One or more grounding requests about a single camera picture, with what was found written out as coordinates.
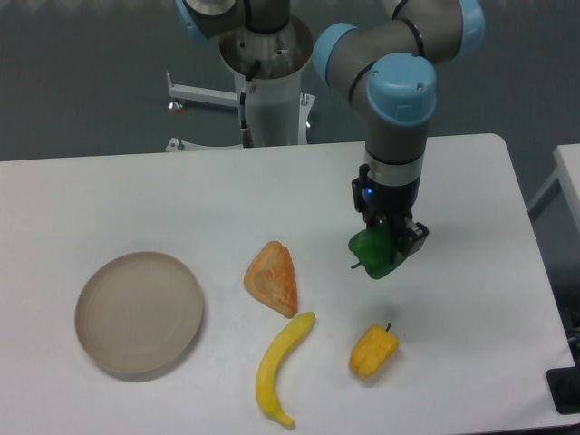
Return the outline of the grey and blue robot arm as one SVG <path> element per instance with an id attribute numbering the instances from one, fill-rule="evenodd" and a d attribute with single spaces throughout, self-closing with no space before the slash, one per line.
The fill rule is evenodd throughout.
<path id="1" fill-rule="evenodd" d="M 287 1 L 179 1 L 177 10 L 192 38 L 219 40 L 236 78 L 244 147 L 297 142 L 307 65 L 363 119 L 365 160 L 352 191 L 366 227 L 348 247 L 370 277 L 388 275 L 421 248 L 429 231 L 412 207 L 436 107 L 435 65 L 481 44 L 478 2 L 390 1 L 388 23 L 369 31 L 334 24 L 318 37 Z"/>

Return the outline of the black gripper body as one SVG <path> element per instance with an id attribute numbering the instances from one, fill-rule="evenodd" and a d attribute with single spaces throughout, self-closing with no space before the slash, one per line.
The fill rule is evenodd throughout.
<path id="1" fill-rule="evenodd" d="M 395 214 L 412 217 L 412 207 L 418 196 L 420 178 L 402 186 L 386 186 L 371 178 L 367 163 L 359 167 L 359 174 L 352 181 L 353 204 L 357 212 L 384 213 L 390 224 Z"/>

